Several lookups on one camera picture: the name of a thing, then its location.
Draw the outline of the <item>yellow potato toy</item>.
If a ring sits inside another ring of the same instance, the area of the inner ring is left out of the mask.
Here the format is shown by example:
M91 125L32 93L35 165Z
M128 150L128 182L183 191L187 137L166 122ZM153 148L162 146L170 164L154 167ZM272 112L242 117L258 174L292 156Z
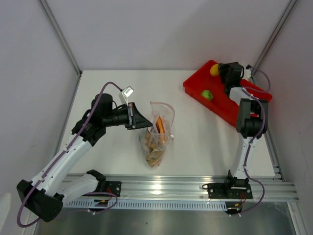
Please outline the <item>yellow potato toy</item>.
M210 69L210 74L212 77L216 77L220 74L219 64L214 64Z

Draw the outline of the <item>red brown meat slice toy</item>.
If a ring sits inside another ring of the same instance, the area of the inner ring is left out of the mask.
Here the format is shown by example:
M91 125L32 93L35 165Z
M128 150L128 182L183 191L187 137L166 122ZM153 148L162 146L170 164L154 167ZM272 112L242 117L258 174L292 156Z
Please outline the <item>red brown meat slice toy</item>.
M158 141L166 143L169 138L169 121L159 116L156 120L156 128L159 134Z

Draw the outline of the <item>clear pink zip top bag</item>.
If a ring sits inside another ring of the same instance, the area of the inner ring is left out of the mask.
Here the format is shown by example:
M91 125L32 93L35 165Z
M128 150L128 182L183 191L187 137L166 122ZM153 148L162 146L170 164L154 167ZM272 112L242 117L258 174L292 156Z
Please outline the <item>clear pink zip top bag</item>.
M167 147L173 142L172 126L175 119L174 108L164 102L150 102L151 127L139 135L139 143L145 161L151 168L158 167Z

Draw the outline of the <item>green vegetable toy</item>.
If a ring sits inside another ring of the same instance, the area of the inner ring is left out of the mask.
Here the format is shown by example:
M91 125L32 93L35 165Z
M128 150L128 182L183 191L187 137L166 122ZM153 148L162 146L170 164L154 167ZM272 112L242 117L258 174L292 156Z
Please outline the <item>green vegetable toy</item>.
M202 92L201 92L201 95L202 95L205 99L207 99L207 100L209 100L209 101L212 101L212 100L213 100L213 94L212 94L209 90L204 90L204 91L202 91Z

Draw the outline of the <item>brown longan bunch toy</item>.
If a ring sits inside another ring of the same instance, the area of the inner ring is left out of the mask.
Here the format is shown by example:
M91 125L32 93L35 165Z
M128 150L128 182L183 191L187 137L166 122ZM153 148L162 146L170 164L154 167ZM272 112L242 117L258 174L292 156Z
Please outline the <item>brown longan bunch toy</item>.
M159 142L158 137L159 134L151 134L148 131L140 136L145 161L151 168L159 166L166 149L166 143Z

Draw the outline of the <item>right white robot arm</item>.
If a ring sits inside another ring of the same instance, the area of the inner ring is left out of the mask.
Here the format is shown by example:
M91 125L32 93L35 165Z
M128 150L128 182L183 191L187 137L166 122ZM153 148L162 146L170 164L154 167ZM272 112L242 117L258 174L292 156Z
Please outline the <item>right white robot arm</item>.
M223 191L228 197L238 194L251 196L249 181L249 165L255 146L261 136L267 131L268 101L259 99L248 87L241 85L245 69L238 62L218 64L224 93L239 106L236 119L236 130L239 142L232 168L224 181Z

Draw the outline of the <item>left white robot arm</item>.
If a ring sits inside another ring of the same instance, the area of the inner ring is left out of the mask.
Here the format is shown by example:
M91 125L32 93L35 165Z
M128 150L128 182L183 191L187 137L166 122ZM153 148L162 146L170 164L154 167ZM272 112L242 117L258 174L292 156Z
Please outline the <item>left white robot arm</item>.
M21 180L18 183L17 191L22 207L44 222L50 222L58 216L65 204L81 196L105 195L116 198L116 194L108 191L106 176L94 169L64 188L61 188L61 183L74 165L106 134L108 127L121 125L128 130L136 130L153 124L138 111L135 103L114 108L110 94L96 95L91 108L72 129L64 149L30 181Z

